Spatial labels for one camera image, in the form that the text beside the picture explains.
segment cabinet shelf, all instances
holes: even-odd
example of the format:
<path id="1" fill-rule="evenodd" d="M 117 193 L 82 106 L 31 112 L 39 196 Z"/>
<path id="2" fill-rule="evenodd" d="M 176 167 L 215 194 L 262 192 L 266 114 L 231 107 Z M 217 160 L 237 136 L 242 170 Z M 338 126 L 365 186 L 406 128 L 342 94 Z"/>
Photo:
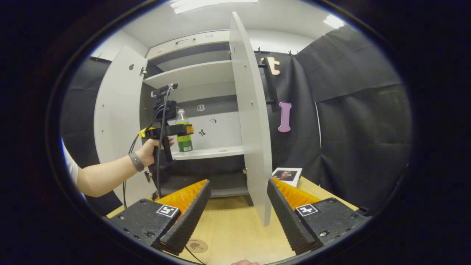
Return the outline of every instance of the cabinet shelf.
<path id="1" fill-rule="evenodd" d="M 247 181 L 245 175 L 242 173 L 227 173 L 222 175 L 212 175 L 207 177 L 202 176 L 182 176 L 173 175 L 169 178 L 162 179 L 161 192 L 166 196 L 177 190 L 180 190 L 193 183 L 207 178 L 211 182 L 211 198 L 217 197 L 231 197 L 247 195 Z"/>
<path id="2" fill-rule="evenodd" d="M 233 82 L 232 62 L 230 60 L 209 62 L 177 68 L 144 79 L 144 83 L 161 88 L 170 83 L 178 83 L 178 89 L 212 83 Z"/>
<path id="3" fill-rule="evenodd" d="M 213 157 L 229 157 L 243 155 L 244 149 L 240 146 L 218 147 L 211 149 L 197 149 L 190 152 L 180 153 L 172 152 L 172 157 L 175 160 L 189 160 L 189 159 L 203 159 Z"/>

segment small sticker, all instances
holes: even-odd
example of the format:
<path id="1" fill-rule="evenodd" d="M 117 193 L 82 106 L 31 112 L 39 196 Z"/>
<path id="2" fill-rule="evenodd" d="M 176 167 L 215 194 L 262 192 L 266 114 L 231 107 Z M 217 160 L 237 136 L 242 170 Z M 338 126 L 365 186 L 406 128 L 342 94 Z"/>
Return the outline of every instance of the small sticker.
<path id="1" fill-rule="evenodd" d="M 296 207 L 296 210 L 301 214 L 301 216 L 308 216 L 319 211 L 310 204 Z"/>
<path id="2" fill-rule="evenodd" d="M 190 238 L 187 243 L 187 248 L 191 249 L 191 252 L 203 253 L 208 250 L 208 244 L 200 239 Z"/>
<path id="3" fill-rule="evenodd" d="M 168 206 L 168 205 L 162 205 L 160 209 L 157 211 L 158 214 L 165 215 L 168 217 L 173 217 L 175 213 L 177 212 L 178 208 Z"/>

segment yellow tape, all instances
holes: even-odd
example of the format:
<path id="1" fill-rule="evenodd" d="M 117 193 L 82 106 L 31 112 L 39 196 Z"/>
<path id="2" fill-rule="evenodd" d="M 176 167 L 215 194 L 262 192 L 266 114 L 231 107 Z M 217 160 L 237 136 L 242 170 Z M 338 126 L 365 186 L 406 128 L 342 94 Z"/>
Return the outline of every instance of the yellow tape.
<path id="1" fill-rule="evenodd" d="M 146 128 L 142 129 L 140 132 L 139 132 L 139 137 L 140 138 L 144 138 L 146 136 Z"/>

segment open cabinet door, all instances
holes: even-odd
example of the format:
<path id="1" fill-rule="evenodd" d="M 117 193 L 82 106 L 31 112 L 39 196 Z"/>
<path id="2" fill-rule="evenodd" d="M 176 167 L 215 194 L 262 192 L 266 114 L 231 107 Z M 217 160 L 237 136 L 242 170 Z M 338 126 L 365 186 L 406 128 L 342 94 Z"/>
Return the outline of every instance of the open cabinet door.
<path id="1" fill-rule="evenodd" d="M 112 161 L 128 154 L 132 141 L 140 131 L 139 102 L 143 75 L 141 68 L 147 60 L 128 46 L 116 55 L 103 77 L 95 104 L 93 127 L 95 145 L 100 163 Z M 142 146 L 136 141 L 134 150 Z M 147 182 L 144 172 L 138 172 L 127 180 L 126 203 L 131 205 L 155 191 Z M 122 186 L 114 192 L 121 200 Z"/>
<path id="2" fill-rule="evenodd" d="M 231 14 L 229 45 L 247 168 L 247 186 L 261 221 L 268 225 L 271 203 L 267 185 L 272 165 L 267 105 L 257 59 L 236 12 Z"/>

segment t-shirt sleeve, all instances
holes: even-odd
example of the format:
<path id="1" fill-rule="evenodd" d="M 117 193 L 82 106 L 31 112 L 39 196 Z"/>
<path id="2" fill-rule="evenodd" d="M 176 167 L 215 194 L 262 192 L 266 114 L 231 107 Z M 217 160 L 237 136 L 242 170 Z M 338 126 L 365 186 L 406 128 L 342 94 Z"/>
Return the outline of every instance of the t-shirt sleeve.
<path id="1" fill-rule="evenodd" d="M 65 148 L 64 142 L 62 142 L 62 150 L 64 152 L 64 159 L 65 163 L 67 164 L 67 169 L 69 170 L 69 175 L 72 178 L 75 185 L 77 185 L 77 178 L 79 175 L 79 166 L 77 163 L 72 159 L 67 148 Z"/>

